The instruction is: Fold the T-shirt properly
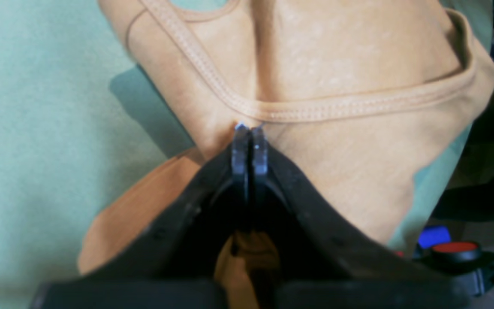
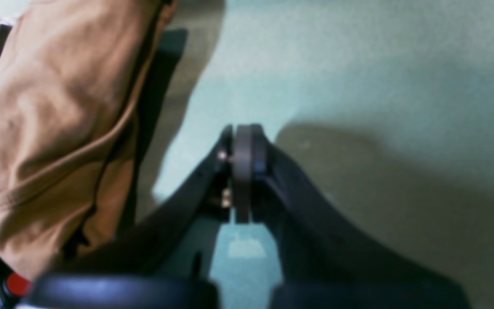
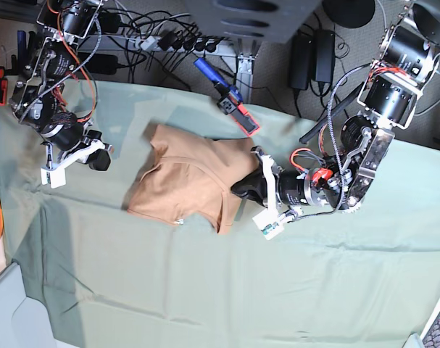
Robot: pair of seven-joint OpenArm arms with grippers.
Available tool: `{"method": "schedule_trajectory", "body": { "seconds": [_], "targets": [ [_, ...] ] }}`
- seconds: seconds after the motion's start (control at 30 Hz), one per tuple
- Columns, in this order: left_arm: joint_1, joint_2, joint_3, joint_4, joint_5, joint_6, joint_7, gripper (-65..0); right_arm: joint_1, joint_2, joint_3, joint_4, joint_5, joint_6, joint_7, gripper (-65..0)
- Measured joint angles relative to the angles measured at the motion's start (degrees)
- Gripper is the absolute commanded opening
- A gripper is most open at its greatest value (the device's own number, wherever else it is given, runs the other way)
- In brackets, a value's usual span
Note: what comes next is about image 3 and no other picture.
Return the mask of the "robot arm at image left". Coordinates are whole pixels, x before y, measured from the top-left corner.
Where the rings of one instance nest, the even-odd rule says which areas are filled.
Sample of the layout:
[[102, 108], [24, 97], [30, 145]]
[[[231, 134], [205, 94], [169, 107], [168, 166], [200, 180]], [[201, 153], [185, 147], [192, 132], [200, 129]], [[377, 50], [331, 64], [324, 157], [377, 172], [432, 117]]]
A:
[[65, 160], [80, 150], [98, 149], [84, 154], [79, 162], [92, 170], [105, 171], [111, 163], [111, 146], [102, 142], [101, 132], [92, 130], [92, 112], [77, 116], [67, 109], [62, 95], [65, 82], [86, 72], [88, 59], [76, 52], [78, 40], [86, 38], [98, 19], [102, 1], [45, 1], [39, 12], [39, 26], [28, 46], [28, 58], [18, 73], [9, 105], [19, 123], [33, 128], [47, 150], [60, 151]]

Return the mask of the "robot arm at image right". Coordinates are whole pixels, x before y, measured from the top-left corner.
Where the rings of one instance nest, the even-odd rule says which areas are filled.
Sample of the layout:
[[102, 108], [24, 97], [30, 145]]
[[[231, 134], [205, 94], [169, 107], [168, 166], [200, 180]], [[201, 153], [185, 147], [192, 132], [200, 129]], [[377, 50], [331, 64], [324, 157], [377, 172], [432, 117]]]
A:
[[259, 167], [231, 191], [265, 207], [272, 215], [286, 206], [286, 217], [301, 219], [302, 206], [352, 212], [373, 183], [394, 140], [394, 129], [408, 128], [440, 57], [440, 1], [408, 1], [385, 31], [380, 54], [368, 76], [343, 102], [330, 100], [327, 115], [301, 138], [329, 135], [333, 152], [314, 156], [319, 167], [284, 170], [259, 147]]

